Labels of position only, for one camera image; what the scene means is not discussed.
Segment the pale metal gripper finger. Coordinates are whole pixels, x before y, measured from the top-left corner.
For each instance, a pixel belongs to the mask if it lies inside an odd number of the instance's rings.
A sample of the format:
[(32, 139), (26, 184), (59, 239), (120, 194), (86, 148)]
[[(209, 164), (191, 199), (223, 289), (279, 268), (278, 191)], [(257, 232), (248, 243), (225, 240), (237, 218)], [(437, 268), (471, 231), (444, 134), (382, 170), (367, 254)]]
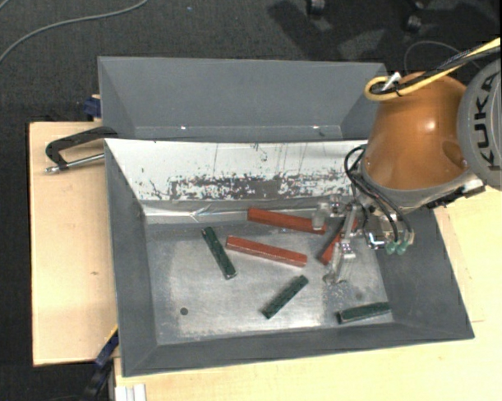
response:
[(313, 230), (324, 228), (329, 219), (343, 214), (343, 203), (339, 195), (332, 195), (321, 199), (311, 216)]
[(350, 242), (335, 243), (329, 263), (330, 270), (323, 281), (327, 284), (347, 282), (355, 261), (356, 253)]

